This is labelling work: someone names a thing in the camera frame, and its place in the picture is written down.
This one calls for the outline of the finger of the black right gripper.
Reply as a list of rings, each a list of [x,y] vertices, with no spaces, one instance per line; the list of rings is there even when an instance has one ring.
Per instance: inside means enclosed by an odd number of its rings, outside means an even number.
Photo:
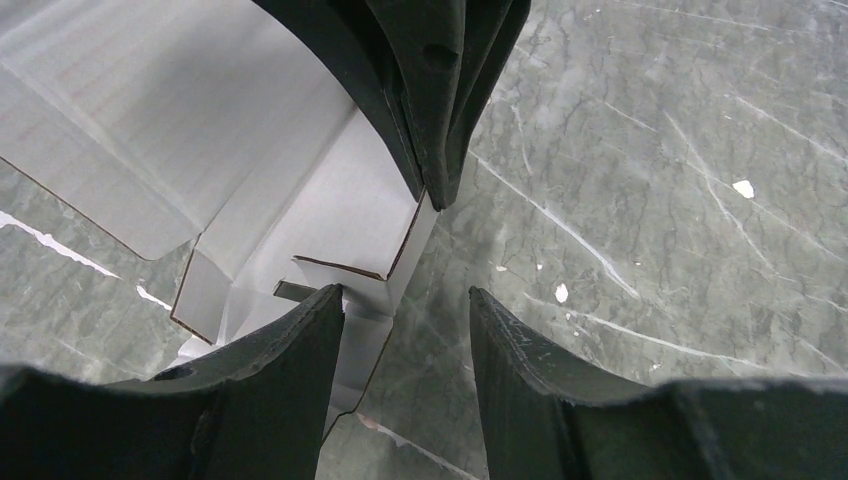
[[[525,25],[530,0],[466,3],[463,53],[450,130],[442,205],[456,200],[471,134]]]
[[[448,138],[460,112],[462,1],[261,1],[328,68],[389,149],[413,196],[455,200]]]

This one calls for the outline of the white cardboard box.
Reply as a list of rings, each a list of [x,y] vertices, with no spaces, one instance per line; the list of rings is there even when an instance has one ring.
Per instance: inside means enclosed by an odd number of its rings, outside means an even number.
[[[344,289],[326,423],[353,412],[432,232],[339,75],[250,1],[5,1],[1,155],[138,256],[191,244],[186,362]]]

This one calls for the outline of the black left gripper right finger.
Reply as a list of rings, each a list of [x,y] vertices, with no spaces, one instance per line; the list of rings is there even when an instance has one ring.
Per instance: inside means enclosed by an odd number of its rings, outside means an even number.
[[[469,291],[481,426],[493,479],[843,479],[840,378],[678,379],[597,367]]]

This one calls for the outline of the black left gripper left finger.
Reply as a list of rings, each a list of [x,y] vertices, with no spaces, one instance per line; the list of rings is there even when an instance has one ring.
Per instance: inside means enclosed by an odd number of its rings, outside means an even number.
[[[1,368],[5,479],[311,479],[345,316],[328,285],[147,381]]]

